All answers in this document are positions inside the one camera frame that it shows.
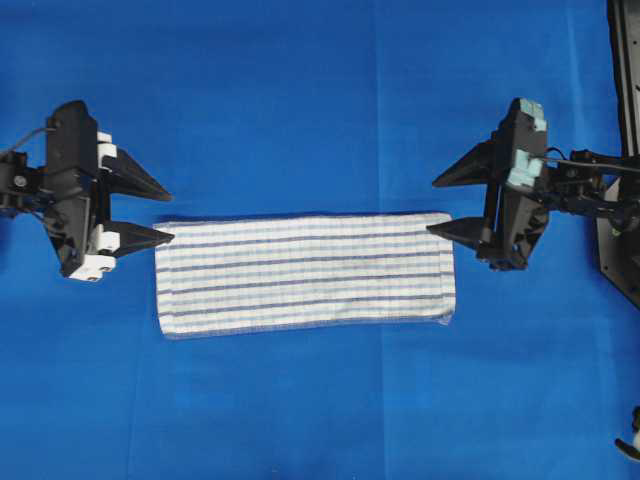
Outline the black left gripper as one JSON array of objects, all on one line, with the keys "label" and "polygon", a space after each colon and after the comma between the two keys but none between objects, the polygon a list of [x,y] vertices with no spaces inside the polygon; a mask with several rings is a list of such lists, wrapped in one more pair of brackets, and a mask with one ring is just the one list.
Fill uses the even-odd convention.
[{"label": "black left gripper", "polygon": [[155,201],[171,201],[172,195],[99,130],[84,101],[57,107],[46,128],[46,229],[64,277],[97,282],[115,268],[115,258],[175,238],[130,222],[107,221],[100,211],[107,203],[106,186],[110,193]]}]

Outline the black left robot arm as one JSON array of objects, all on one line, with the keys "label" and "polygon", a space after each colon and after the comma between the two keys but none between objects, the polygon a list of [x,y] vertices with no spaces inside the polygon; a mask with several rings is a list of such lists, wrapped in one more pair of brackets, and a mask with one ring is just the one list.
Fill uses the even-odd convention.
[{"label": "black left robot arm", "polygon": [[13,145],[1,153],[1,214],[35,216],[63,277],[97,282],[119,258],[168,244],[173,236],[111,217],[114,194],[169,201],[171,194],[110,134],[82,100],[66,102],[46,120],[46,159],[32,168]]}]

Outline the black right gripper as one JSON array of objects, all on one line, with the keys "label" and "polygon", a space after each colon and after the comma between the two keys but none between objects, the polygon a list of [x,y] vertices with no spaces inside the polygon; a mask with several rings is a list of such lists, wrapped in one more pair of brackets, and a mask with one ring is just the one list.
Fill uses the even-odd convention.
[{"label": "black right gripper", "polygon": [[484,217],[427,226],[427,231],[474,251],[495,271],[524,270],[549,221],[537,194],[546,174],[543,107],[512,101],[491,139],[478,143],[433,182],[436,188],[488,184]]}]

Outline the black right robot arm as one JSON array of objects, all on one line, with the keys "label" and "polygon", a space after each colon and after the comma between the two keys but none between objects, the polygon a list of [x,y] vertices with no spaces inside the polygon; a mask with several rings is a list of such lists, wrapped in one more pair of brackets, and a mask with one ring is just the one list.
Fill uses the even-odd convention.
[{"label": "black right robot arm", "polygon": [[432,183],[485,186],[482,216],[431,225],[428,232],[473,250],[492,270],[511,271],[527,268],[553,211],[604,218],[620,230],[638,224],[638,200],[605,197],[605,176],[634,173],[627,158],[589,150],[552,158],[547,137],[542,105],[514,99],[490,138]]}]

